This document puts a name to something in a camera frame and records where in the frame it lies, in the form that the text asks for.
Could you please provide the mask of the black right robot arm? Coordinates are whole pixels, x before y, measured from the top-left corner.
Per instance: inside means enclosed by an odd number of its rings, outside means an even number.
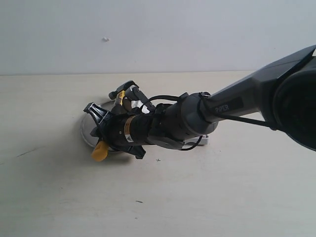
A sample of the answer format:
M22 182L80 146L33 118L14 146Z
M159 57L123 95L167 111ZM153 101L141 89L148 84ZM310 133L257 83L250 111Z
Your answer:
M215 94L197 92L148 98L132 80L110 92L114 106L89 103L96 138L92 157L124 152L142 159L145 145L184 151L222 120L267 127L316 148L316 48L309 46L274 61Z

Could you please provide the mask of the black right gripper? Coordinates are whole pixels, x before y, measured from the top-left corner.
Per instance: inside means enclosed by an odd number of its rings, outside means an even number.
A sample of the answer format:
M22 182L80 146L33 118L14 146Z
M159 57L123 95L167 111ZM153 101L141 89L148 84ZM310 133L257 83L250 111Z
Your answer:
M141 115L119 115L111 118L111 112L96 103L89 103L83 110L89 114L96 127L92 136L104 137L111 148L117 152L124 152L143 159L146 151L143 145L153 145L148 139L152 127L153 117Z

